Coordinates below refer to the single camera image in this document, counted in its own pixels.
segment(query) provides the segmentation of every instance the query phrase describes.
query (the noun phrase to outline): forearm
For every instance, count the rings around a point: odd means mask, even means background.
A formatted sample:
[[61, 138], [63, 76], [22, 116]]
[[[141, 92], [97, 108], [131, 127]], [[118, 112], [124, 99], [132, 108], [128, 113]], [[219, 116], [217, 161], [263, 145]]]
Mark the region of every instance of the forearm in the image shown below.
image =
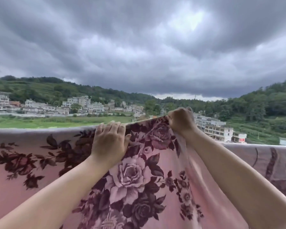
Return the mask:
[[270, 182], [199, 129], [189, 132], [186, 141], [250, 228], [284, 228], [286, 197]]
[[107, 171], [90, 156], [0, 219], [0, 229], [59, 228]]

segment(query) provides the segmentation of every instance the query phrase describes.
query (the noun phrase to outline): floral blanket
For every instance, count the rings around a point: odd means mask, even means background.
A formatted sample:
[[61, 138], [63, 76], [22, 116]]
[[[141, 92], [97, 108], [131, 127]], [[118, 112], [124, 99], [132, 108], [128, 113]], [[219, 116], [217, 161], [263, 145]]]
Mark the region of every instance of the floral blanket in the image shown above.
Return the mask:
[[[95, 127], [0, 129], [0, 218], [91, 153]], [[164, 118], [127, 126], [131, 143], [61, 228], [248, 229]], [[286, 146], [225, 144], [286, 195]]]

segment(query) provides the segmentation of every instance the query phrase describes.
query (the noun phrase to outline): dark gray cloud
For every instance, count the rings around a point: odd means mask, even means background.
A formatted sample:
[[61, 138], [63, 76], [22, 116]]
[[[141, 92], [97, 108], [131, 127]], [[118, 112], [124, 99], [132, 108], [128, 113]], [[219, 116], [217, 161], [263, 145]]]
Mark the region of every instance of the dark gray cloud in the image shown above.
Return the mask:
[[0, 0], [0, 76], [235, 97], [286, 79], [286, 0]]

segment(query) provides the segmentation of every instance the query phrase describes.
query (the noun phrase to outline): person's left hand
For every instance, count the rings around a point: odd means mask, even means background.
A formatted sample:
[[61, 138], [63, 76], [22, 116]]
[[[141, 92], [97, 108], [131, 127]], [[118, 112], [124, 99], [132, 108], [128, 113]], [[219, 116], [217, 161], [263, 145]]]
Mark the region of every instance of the person's left hand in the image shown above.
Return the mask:
[[125, 136], [126, 127], [121, 122], [100, 124], [92, 144], [91, 156], [108, 169], [121, 161], [129, 144], [130, 134]]

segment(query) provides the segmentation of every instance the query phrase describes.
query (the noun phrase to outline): person's right arm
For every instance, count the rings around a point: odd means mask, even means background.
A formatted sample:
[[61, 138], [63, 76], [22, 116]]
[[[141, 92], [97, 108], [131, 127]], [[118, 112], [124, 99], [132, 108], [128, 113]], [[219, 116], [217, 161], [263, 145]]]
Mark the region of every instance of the person's right arm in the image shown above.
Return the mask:
[[251, 229], [286, 229], [286, 197], [250, 165], [199, 130], [193, 112], [169, 112], [173, 130], [200, 156]]

